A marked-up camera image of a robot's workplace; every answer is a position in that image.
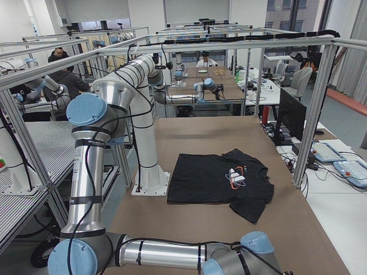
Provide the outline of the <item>neighbouring cell robot arm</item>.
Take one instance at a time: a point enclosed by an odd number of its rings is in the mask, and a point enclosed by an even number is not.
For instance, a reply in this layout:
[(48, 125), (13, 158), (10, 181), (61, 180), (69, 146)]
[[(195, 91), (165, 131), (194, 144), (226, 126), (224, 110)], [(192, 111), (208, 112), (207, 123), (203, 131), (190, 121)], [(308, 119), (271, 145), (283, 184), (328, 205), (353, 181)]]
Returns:
[(47, 87), (56, 99), (44, 103), (25, 104), (20, 93), (12, 95), (15, 106), (22, 113), (46, 112), (52, 110), (66, 110), (71, 98), (68, 93), (68, 88), (65, 85), (56, 83), (52, 78), (46, 75), (44, 78), (39, 77), (35, 80), (25, 83), (27, 87), (34, 90), (36, 93), (41, 92), (42, 88)]

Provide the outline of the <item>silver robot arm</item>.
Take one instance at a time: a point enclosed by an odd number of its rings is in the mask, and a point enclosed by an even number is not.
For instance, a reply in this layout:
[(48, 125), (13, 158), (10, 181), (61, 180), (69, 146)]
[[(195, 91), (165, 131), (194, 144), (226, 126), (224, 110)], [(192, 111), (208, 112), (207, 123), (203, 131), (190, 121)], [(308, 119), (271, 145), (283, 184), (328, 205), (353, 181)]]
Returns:
[(127, 108), (133, 98), (142, 94), (138, 89), (143, 87), (144, 81), (153, 88), (154, 100), (163, 105), (203, 102), (205, 90), (211, 91), (216, 100), (219, 100), (222, 91), (221, 85), (215, 84), (211, 78), (206, 78), (193, 85), (193, 94), (169, 95), (163, 74), (155, 68), (153, 57), (149, 54), (143, 54), (105, 77), (95, 80), (92, 90), (107, 104)]
[(109, 233), (101, 223), (103, 162), (107, 142), (123, 134), (120, 123), (128, 107), (140, 107), (148, 85), (163, 87), (161, 77), (128, 81), (105, 77), (95, 81), (95, 93), (76, 97), (67, 107), (73, 124), (75, 159), (69, 217), (60, 243), (48, 259), (50, 274), (102, 274), (125, 264), (193, 269), (199, 274), (279, 274), (280, 267), (267, 235), (247, 234), (243, 242), (184, 243), (165, 239), (130, 238)]

